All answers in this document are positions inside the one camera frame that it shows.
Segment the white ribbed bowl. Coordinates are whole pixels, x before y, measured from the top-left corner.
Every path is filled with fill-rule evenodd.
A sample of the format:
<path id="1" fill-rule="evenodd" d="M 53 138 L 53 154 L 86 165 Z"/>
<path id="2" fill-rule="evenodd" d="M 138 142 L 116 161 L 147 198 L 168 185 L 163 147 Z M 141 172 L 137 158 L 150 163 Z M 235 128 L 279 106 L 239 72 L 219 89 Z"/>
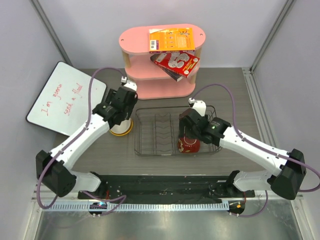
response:
<path id="1" fill-rule="evenodd" d="M 122 121 L 120 124 L 115 124 L 111 129 L 115 131 L 125 131 L 129 126 L 131 126 L 131 118 Z"/>

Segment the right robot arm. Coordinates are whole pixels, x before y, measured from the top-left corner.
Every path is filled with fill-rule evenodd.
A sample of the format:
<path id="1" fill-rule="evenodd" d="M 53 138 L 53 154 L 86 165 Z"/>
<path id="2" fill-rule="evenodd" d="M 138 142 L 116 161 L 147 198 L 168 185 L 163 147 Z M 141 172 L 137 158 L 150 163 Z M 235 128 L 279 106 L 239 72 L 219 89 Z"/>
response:
<path id="1" fill-rule="evenodd" d="M 189 108 L 179 115 L 179 125 L 189 139 L 236 152 L 263 167 L 263 171 L 233 171 L 226 182 L 226 193 L 233 198 L 246 191 L 273 191 L 294 200 L 306 175 L 304 155 L 269 146 L 244 133 L 237 133 L 229 122 L 200 115 Z"/>

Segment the black wire dish rack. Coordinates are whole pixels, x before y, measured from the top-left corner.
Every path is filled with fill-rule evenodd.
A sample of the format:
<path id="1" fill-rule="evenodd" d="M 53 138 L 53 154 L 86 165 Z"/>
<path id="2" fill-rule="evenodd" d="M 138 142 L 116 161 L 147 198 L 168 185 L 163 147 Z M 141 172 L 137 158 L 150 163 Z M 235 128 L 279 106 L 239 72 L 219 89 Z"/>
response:
<path id="1" fill-rule="evenodd" d="M 222 148 L 200 141 L 196 153 L 178 150 L 179 115 L 187 106 L 139 108 L 134 120 L 134 151 L 138 156 L 181 156 L 215 154 Z"/>

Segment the yellow bowl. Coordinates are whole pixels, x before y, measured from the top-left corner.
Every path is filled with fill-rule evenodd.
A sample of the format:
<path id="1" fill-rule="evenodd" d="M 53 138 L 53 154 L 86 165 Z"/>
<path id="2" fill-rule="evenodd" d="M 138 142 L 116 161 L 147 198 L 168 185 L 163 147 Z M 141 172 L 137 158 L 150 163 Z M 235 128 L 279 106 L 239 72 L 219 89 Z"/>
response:
<path id="1" fill-rule="evenodd" d="M 109 132 L 114 136 L 122 137 L 122 136 L 128 135 L 131 132 L 132 128 L 133 128 L 133 125 L 130 125 L 126 130 L 122 130 L 122 131 L 120 131 L 120 130 L 115 131 L 112 128 Z"/>

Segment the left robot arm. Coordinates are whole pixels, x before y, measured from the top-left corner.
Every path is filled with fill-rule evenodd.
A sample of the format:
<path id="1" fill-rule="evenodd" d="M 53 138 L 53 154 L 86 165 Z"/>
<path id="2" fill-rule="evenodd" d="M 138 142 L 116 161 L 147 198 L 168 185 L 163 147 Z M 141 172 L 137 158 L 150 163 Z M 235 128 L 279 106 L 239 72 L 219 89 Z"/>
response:
<path id="1" fill-rule="evenodd" d="M 107 101 L 93 109 L 89 122 L 50 152 L 41 150 L 36 155 L 37 178 L 60 198 L 71 191 L 87 191 L 93 198 L 102 199 L 107 188 L 101 177 L 94 172 L 75 172 L 72 168 L 99 137 L 130 118 L 137 101 L 134 82 L 129 81 L 118 90 L 111 89 Z"/>

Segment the red patterned bowl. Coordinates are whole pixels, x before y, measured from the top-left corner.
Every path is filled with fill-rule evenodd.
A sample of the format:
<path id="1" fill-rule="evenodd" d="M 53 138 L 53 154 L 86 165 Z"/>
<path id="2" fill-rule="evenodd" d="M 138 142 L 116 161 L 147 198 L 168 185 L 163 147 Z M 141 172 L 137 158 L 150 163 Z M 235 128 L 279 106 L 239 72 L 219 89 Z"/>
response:
<path id="1" fill-rule="evenodd" d="M 180 153 L 197 153 L 200 150 L 201 143 L 198 139 L 180 137 L 177 142 L 177 148 Z"/>

